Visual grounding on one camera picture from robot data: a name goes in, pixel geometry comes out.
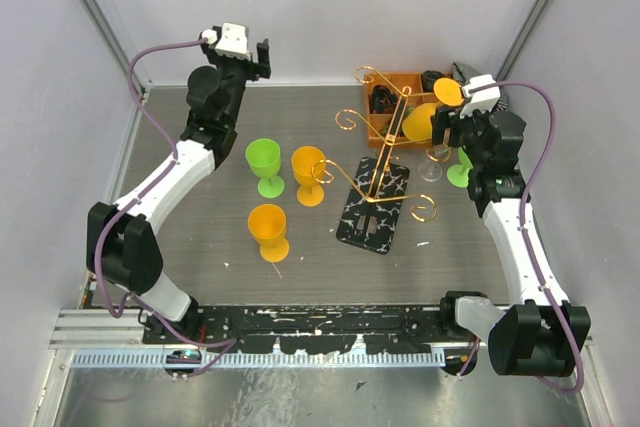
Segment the clear champagne flute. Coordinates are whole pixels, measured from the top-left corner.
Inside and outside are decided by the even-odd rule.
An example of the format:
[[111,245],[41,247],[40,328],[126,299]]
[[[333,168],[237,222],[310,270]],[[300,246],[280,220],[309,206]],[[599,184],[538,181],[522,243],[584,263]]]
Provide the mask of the clear champagne flute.
[[450,158],[451,149],[435,145],[426,149],[426,159],[419,165],[419,175],[426,182],[436,182],[442,176],[442,165]]

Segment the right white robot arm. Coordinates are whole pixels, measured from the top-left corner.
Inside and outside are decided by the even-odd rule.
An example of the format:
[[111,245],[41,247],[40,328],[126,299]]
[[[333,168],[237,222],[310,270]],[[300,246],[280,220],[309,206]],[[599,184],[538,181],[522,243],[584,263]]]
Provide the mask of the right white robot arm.
[[551,271],[533,218],[528,182],[518,168],[525,121],[509,111],[474,112],[441,106],[433,141],[458,147],[471,163],[467,191],[502,264],[509,307],[484,294],[449,291],[440,301],[444,337],[467,334],[486,343],[503,376],[568,377],[591,327],[587,309],[571,303]]

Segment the gold wine glass rack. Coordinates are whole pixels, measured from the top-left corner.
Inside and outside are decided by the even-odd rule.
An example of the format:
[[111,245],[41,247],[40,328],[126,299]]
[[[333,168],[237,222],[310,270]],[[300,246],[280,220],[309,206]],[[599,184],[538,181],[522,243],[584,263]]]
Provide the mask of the gold wine glass rack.
[[389,74],[372,66],[358,67],[355,78],[367,87],[388,87],[397,95],[390,126],[385,134],[381,134],[369,120],[362,120],[381,140],[378,156],[362,158],[353,176],[330,159],[316,162],[312,174],[320,184],[328,185],[335,179],[330,169],[335,168],[350,184],[336,228],[336,239],[352,247],[386,255],[391,249],[404,201],[412,203],[410,215],[419,223],[434,220],[438,207],[427,194],[409,194],[410,169],[392,162],[393,150],[402,144],[399,134],[409,100],[417,94],[409,85],[397,86]]

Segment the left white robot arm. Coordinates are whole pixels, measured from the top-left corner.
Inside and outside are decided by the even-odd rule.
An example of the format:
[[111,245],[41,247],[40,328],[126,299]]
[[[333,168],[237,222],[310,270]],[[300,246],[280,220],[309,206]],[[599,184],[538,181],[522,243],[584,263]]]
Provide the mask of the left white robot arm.
[[267,40],[255,54],[244,42],[218,39],[212,30],[194,44],[208,63],[188,78],[185,130],[169,142],[169,156],[149,177],[112,204],[96,203],[87,222],[87,268],[99,288],[123,289],[165,320],[165,332],[178,343],[199,334],[197,303],[165,273],[156,235],[190,190],[229,156],[246,84],[271,76]]

